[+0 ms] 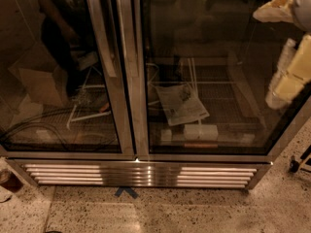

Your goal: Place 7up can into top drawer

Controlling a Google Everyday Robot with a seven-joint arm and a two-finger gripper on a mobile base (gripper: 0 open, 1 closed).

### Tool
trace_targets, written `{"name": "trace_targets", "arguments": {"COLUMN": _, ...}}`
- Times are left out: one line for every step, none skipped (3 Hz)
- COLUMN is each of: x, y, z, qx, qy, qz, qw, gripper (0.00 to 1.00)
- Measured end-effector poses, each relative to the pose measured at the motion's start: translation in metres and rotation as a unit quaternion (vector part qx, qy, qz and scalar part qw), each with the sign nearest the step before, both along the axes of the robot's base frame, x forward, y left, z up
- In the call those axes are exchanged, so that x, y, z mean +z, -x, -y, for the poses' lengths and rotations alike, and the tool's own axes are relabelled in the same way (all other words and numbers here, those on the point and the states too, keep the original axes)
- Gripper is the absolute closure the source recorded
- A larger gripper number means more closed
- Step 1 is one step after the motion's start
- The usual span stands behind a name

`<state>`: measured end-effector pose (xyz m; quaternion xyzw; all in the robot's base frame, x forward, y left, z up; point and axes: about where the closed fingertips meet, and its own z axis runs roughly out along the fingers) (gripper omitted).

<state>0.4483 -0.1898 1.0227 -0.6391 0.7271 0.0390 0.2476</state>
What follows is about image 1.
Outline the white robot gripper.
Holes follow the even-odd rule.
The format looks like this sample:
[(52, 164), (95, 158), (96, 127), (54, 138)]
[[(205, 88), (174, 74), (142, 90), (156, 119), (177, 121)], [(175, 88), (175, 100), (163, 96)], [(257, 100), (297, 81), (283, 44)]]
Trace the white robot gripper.
[[(310, 32), (311, 0), (271, 0), (258, 7), (253, 18), (260, 22), (287, 23), (293, 23), (295, 19), (304, 31)], [(273, 110), (291, 104), (311, 82), (311, 36), (305, 34), (297, 49), (295, 46), (296, 41), (289, 38), (271, 79), (265, 102)]]

